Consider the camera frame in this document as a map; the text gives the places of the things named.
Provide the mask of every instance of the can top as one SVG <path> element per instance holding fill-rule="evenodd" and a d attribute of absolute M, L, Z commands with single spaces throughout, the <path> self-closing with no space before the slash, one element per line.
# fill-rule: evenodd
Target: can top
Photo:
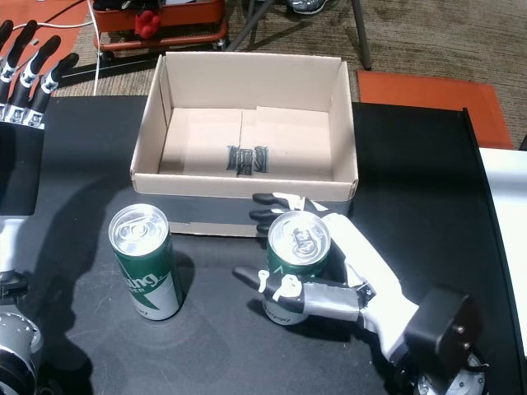
<path fill-rule="evenodd" d="M 279 216 L 269 229 L 268 241 L 278 257 L 300 266 L 318 263 L 331 246 L 325 223 L 307 211 L 290 211 Z"/>
<path fill-rule="evenodd" d="M 168 220 L 159 208 L 133 204 L 115 214 L 108 234 L 116 251 L 132 257 L 158 249 L 169 232 Z"/>

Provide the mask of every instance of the black tabletop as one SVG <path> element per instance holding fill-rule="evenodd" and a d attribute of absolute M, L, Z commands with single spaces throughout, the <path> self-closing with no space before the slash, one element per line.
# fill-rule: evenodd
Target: black tabletop
<path fill-rule="evenodd" d="M 375 337 L 310 318 L 264 315 L 231 269 L 263 267 L 254 239 L 173 236 L 182 309 L 137 314 L 108 241 L 135 193 L 128 167 L 146 98 L 54 99 L 40 193 L 19 238 L 30 278 L 22 308 L 45 335 L 41 376 L 82 394 L 383 394 Z M 525 367 L 501 238 L 478 150 L 455 111 L 354 104 L 359 189 L 352 220 L 419 301 L 433 284 L 474 295 L 491 393 L 524 393 Z"/>

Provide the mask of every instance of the brown carpet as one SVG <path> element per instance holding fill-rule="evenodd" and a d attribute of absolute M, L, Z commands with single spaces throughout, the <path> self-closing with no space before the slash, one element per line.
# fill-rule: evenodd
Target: brown carpet
<path fill-rule="evenodd" d="M 242 0 L 230 2 L 231 38 L 245 23 Z M 373 68 L 451 77 L 495 86 L 515 146 L 527 133 L 527 2 L 525 0 L 363 0 Z M 83 28 L 74 50 L 93 63 L 93 30 Z M 329 0 L 315 16 L 297 16 L 277 4 L 240 49 L 338 56 L 348 62 L 352 98 L 359 100 L 361 68 L 349 0 Z M 146 95 L 152 71 L 102 79 L 99 95 Z M 93 82 L 57 95 L 91 95 Z"/>

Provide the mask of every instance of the open cardboard box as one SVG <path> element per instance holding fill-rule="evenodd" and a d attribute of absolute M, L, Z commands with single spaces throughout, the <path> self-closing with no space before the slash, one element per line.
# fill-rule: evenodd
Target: open cardboard box
<path fill-rule="evenodd" d="M 175 233 L 256 235 L 253 193 L 295 193 L 347 213 L 358 181 L 347 64 L 167 53 L 130 173 Z"/>

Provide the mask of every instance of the robotic hand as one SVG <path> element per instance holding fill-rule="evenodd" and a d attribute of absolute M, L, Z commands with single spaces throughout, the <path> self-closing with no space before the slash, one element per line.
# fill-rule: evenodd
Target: robotic hand
<path fill-rule="evenodd" d="M 9 39 L 12 21 L 0 26 L 0 49 Z M 46 60 L 60 45 L 58 36 L 48 40 L 30 59 L 8 99 L 12 80 L 24 48 L 33 39 L 37 23 L 29 21 L 4 59 L 0 58 L 0 394 L 33 395 L 43 339 L 38 327 L 19 309 L 27 280 L 15 268 L 16 236 L 33 214 L 40 182 L 44 143 L 41 123 L 49 96 L 58 79 L 75 65 L 78 55 L 68 55 L 45 77 L 29 101 L 31 87 Z"/>
<path fill-rule="evenodd" d="M 235 277 L 292 312 L 347 321 L 360 318 L 366 330 L 378 335 L 383 356 L 404 376 L 399 381 L 411 381 L 417 394 L 482 392 L 485 366 L 472 354 L 482 324 L 468 295 L 434 288 L 417 306 L 403 295 L 388 264 L 347 217 L 297 195 L 257 193 L 253 200 L 281 207 L 250 213 L 260 233 L 267 233 L 272 222 L 290 210 L 320 217 L 332 248 L 340 252 L 346 282 L 248 266 L 235 267 Z"/>

